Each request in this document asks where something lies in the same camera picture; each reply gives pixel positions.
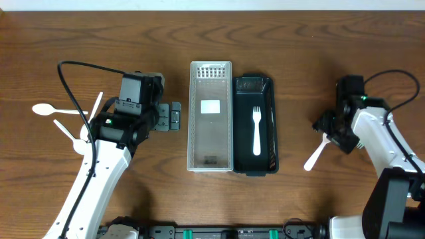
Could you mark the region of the clear perforated plastic basket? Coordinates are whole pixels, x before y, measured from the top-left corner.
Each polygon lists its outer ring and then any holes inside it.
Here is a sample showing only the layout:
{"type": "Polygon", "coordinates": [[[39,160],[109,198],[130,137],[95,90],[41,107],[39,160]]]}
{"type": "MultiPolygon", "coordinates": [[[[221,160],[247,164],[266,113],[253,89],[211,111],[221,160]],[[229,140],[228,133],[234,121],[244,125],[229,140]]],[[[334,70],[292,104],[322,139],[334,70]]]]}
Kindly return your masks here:
{"type": "Polygon", "coordinates": [[[190,65],[187,170],[228,172],[233,165],[232,63],[190,65]]]}

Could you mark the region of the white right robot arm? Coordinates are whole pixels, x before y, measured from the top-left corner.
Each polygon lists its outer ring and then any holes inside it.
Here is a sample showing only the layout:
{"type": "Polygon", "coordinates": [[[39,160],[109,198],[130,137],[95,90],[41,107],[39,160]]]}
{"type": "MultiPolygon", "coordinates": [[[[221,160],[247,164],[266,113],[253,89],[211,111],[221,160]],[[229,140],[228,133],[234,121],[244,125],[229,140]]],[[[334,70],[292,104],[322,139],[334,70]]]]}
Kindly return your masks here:
{"type": "Polygon", "coordinates": [[[341,98],[313,128],[345,153],[365,148],[378,176],[361,215],[330,219],[329,238],[424,237],[424,162],[395,126],[384,100],[341,98]]]}

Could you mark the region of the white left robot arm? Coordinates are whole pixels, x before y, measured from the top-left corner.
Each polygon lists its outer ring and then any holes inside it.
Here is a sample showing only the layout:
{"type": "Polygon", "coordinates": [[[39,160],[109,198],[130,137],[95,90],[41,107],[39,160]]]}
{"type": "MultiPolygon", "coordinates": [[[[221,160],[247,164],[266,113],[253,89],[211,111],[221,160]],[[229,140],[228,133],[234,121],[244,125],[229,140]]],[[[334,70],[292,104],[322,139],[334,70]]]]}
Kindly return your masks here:
{"type": "Polygon", "coordinates": [[[128,147],[119,148],[110,140],[87,144],[83,164],[68,197],[45,238],[133,238],[141,236],[141,228],[129,222],[117,222],[105,232],[100,223],[117,182],[131,161],[128,147]],[[94,169],[89,164],[95,159],[94,169]]]}

